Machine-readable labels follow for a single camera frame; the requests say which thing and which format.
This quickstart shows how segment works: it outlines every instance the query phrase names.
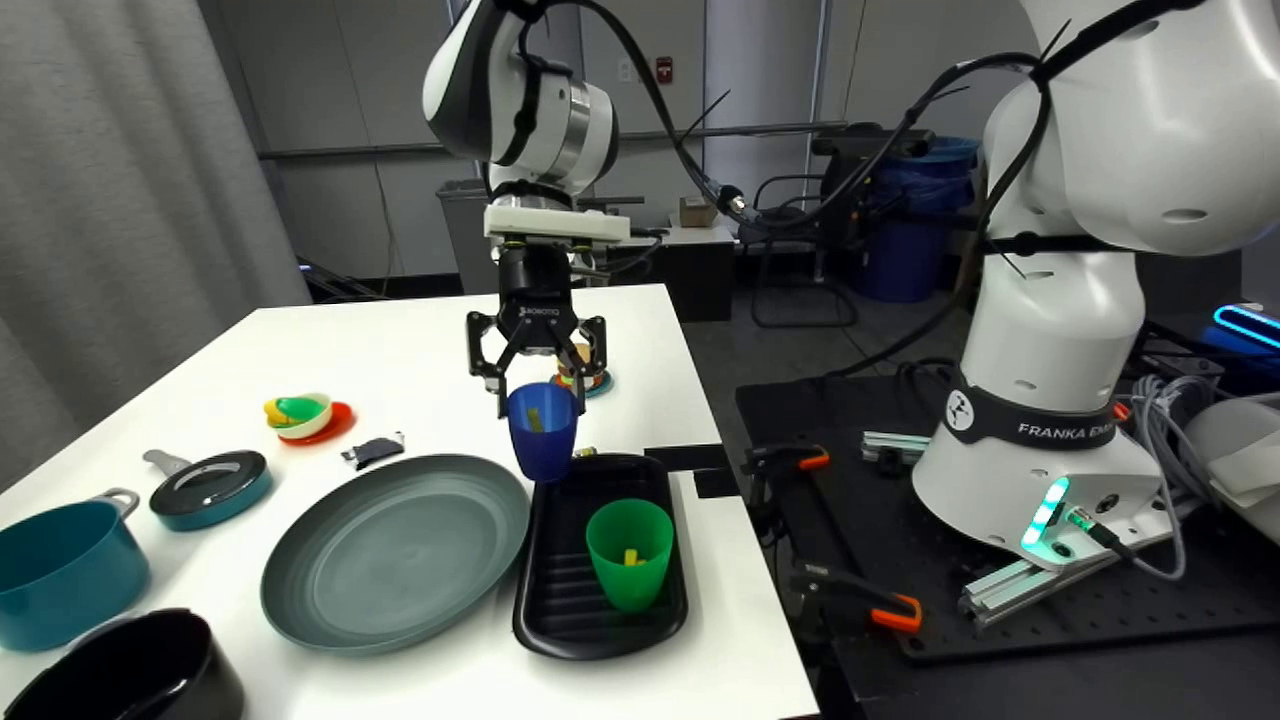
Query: black tray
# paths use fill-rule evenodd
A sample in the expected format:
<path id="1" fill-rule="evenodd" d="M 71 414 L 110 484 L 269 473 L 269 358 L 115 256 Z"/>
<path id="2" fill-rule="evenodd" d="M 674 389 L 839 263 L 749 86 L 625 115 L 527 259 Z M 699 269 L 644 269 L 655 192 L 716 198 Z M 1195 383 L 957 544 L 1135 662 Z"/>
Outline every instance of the black tray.
<path id="1" fill-rule="evenodd" d="M 638 497 L 673 514 L 669 473 L 648 458 L 582 458 L 556 484 L 533 493 L 533 533 L 517 590 L 517 640 L 561 662 L 604 662 L 652 648 L 687 618 L 681 519 L 673 573 L 638 618 L 621 618 L 590 573 L 582 533 L 599 504 Z"/>

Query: floor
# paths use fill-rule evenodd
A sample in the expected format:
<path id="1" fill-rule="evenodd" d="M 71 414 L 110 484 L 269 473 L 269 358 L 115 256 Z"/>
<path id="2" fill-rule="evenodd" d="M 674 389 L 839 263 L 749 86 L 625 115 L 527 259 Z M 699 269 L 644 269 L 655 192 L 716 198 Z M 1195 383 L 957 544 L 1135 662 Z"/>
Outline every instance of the floor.
<path id="1" fill-rule="evenodd" d="M 852 330 L 754 330 L 749 292 L 735 297 L 730 321 L 687 330 L 692 352 L 704 371 L 704 392 L 716 414 L 726 461 L 742 458 L 742 435 L 735 428 L 735 389 L 742 383 L 782 383 L 817 371 L 856 363 L 867 352 L 881 352 L 918 321 L 939 309 L 939 297 L 923 303 L 875 303 L 856 299 Z M 768 288 L 758 297 L 762 321 L 834 321 L 849 309 L 822 288 Z M 891 371 L 900 359 L 918 358 L 960 358 L 962 330 L 953 312 L 937 333 L 900 358 L 884 359 L 871 371 Z"/>

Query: black table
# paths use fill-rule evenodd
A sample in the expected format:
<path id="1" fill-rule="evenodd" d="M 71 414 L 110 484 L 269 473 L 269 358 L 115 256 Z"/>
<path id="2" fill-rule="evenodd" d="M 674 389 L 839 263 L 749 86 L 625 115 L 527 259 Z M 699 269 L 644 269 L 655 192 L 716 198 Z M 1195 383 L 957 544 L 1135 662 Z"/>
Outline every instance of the black table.
<path id="1" fill-rule="evenodd" d="M 739 389 L 739 422 L 750 446 L 826 446 L 833 473 L 820 484 L 781 484 L 777 514 L 808 560 L 852 569 L 839 509 L 856 504 L 852 466 L 871 422 L 918 424 L 926 395 L 891 382 L 768 383 Z M 867 720 L 1198 720 L 1280 716 L 1280 634 L 1234 634 L 1163 643 L 1116 643 L 1086 653 L 1041 653 L 962 663 L 908 663 L 895 643 L 833 624 L 801 640 L 820 663 L 817 685 L 826 716 Z"/>

